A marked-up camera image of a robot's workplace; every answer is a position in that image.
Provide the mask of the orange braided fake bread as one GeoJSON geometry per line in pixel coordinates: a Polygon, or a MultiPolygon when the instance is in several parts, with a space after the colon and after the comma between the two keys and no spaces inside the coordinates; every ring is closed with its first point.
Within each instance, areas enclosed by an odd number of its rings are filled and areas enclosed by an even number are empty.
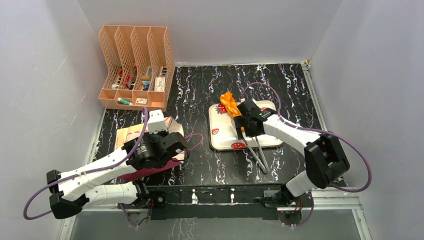
{"type": "Polygon", "coordinates": [[[231,124],[236,128],[235,118],[242,116],[241,112],[237,108],[238,103],[236,102],[231,92],[226,92],[219,97],[220,103],[225,107],[227,113],[231,117],[231,124]]]}

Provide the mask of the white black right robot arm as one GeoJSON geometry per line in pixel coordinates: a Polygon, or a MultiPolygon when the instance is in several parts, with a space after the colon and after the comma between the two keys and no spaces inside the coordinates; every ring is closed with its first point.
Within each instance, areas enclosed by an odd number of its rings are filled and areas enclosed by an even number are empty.
{"type": "Polygon", "coordinates": [[[284,183],[276,193],[254,198],[253,203],[295,207],[303,194],[329,187],[350,169],[342,145],[335,136],[295,126],[291,121],[282,120],[277,111],[271,108],[261,110],[252,99],[236,107],[241,113],[234,118],[240,140],[244,136],[272,136],[295,148],[305,161],[304,171],[284,183]]]}

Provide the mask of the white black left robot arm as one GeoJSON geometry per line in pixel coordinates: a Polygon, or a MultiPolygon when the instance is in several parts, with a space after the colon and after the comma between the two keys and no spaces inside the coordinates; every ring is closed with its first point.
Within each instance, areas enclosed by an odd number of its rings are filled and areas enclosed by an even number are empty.
{"type": "Polygon", "coordinates": [[[179,132],[144,133],[76,170],[51,170],[46,174],[51,212],[56,219],[66,219],[92,206],[127,204],[144,208],[150,200],[146,187],[131,181],[116,185],[106,182],[141,170],[160,169],[188,147],[179,132]]]}

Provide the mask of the pink paper gift bag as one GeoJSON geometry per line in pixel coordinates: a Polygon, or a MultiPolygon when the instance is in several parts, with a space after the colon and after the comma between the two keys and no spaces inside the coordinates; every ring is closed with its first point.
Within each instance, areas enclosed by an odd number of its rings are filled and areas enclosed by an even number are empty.
{"type": "MultiPolygon", "coordinates": [[[[177,123],[171,116],[164,118],[165,123],[167,125],[167,131],[158,132],[158,135],[166,136],[173,132],[178,132],[183,135],[183,127],[181,124],[177,123]]],[[[119,178],[125,181],[135,181],[137,179],[141,179],[146,176],[150,176],[173,167],[179,166],[183,164],[184,161],[188,160],[190,157],[191,151],[194,150],[198,144],[194,146],[188,146],[188,150],[185,150],[181,154],[177,155],[176,158],[180,160],[180,162],[169,161],[164,167],[151,167],[151,163],[153,162],[153,148],[150,144],[150,136],[153,133],[149,133],[147,128],[145,129],[144,135],[142,136],[141,142],[136,143],[139,139],[142,129],[144,127],[143,123],[132,125],[130,127],[124,127],[117,130],[116,138],[115,138],[115,148],[120,149],[124,147],[124,149],[129,152],[133,146],[136,146],[136,150],[129,157],[129,162],[134,163],[136,167],[140,167],[141,169],[137,170],[134,173],[127,173],[119,178]]],[[[184,138],[188,140],[189,138],[195,136],[195,134],[186,135],[184,138]]]]}

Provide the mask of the silver metal tongs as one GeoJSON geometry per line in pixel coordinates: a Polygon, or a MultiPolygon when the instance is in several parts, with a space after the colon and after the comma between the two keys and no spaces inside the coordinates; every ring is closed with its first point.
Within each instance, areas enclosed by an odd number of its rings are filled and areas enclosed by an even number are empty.
{"type": "Polygon", "coordinates": [[[236,135],[237,135],[237,139],[240,140],[245,147],[247,147],[247,149],[250,151],[250,153],[252,154],[253,158],[256,160],[256,163],[258,164],[260,170],[266,174],[270,171],[270,167],[266,161],[262,146],[260,144],[260,141],[258,139],[257,136],[255,137],[251,137],[254,140],[254,143],[256,145],[256,148],[258,150],[258,152],[256,152],[253,147],[251,145],[249,145],[248,141],[246,140],[245,136],[243,135],[243,131],[242,131],[242,127],[235,125],[234,126],[235,131],[236,131],[236,135]]]}

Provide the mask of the strawberry print metal tray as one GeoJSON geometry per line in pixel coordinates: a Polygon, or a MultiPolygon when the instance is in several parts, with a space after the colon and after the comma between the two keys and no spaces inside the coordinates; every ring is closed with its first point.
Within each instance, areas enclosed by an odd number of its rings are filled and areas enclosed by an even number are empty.
{"type": "Polygon", "coordinates": [[[217,151],[231,151],[257,148],[260,146],[263,149],[276,148],[283,144],[282,140],[270,135],[258,136],[256,143],[254,138],[245,137],[246,141],[238,139],[234,121],[225,109],[220,104],[213,104],[208,109],[208,124],[209,124],[209,143],[212,149],[217,151]]]}

